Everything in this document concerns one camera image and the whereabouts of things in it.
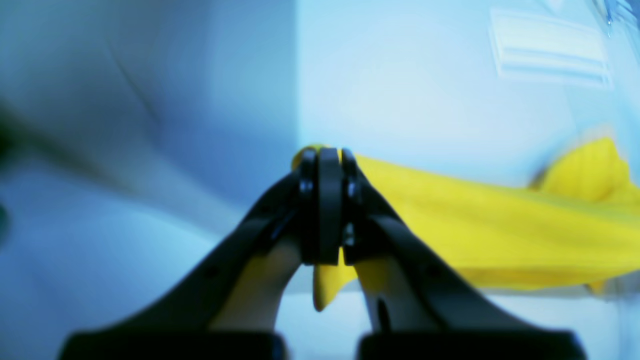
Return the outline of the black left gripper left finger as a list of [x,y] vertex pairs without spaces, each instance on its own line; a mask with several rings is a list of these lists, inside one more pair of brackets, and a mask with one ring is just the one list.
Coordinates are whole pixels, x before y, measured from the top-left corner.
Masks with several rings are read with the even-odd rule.
[[318,150],[263,194],[177,285],[127,319],[80,332],[61,360],[284,360],[274,331],[300,265],[318,263]]

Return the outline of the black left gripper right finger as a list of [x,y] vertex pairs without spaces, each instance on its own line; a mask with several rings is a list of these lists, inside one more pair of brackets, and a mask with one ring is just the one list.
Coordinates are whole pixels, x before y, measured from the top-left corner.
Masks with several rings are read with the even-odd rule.
[[578,338],[502,310],[402,221],[347,149],[318,153],[318,261],[354,266],[372,332],[359,360],[584,360]]

